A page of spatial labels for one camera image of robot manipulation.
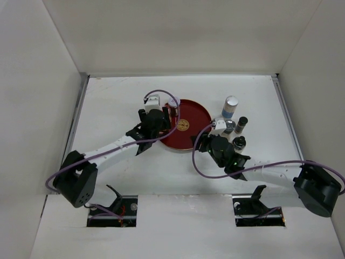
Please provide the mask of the dark jar white lid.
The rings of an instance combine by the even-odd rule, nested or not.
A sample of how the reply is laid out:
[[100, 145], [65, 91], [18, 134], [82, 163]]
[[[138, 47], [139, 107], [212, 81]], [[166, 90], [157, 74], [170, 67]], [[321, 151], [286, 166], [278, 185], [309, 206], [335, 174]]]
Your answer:
[[169, 107], [169, 114], [172, 118], [178, 116], [178, 108], [180, 106], [180, 99], [178, 97], [169, 98], [167, 104]]

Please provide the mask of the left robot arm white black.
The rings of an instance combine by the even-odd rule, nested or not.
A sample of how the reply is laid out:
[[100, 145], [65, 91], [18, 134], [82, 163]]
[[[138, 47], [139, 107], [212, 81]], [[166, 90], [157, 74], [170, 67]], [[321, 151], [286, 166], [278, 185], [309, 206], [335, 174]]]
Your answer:
[[97, 184], [97, 177], [118, 162], [145, 152], [171, 129], [167, 107], [149, 112], [141, 109], [139, 117], [141, 122], [115, 142], [92, 152], [67, 155], [52, 185], [73, 207], [96, 204], [109, 215], [120, 211], [119, 194], [111, 186]]

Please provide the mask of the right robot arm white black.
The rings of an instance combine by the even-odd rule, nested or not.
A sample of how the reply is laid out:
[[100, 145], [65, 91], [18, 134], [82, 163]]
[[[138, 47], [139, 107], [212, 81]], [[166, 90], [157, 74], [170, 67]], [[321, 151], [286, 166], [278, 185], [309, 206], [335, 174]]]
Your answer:
[[191, 141], [194, 151], [208, 153], [224, 170], [223, 178], [260, 182], [248, 199], [255, 213], [274, 207], [301, 207], [315, 215], [331, 217], [342, 193], [341, 184], [316, 162], [266, 164], [236, 152], [227, 138], [209, 133], [192, 136]]

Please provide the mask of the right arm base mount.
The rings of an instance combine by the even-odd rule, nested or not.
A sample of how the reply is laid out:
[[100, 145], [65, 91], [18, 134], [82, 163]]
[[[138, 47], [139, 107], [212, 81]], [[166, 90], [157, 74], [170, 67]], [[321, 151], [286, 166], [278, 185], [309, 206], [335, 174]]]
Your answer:
[[280, 207], [266, 207], [259, 199], [265, 185], [252, 194], [232, 196], [234, 220], [237, 227], [284, 227], [285, 219]]

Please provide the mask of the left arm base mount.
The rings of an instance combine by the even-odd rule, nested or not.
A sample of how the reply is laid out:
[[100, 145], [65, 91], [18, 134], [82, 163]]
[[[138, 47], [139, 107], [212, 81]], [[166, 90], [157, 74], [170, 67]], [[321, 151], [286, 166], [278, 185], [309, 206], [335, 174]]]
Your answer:
[[106, 186], [115, 195], [115, 199], [109, 207], [103, 207], [121, 217], [121, 219], [97, 207], [85, 206], [85, 208], [89, 209], [86, 226], [114, 228], [136, 227], [138, 196], [123, 196], [112, 186]]

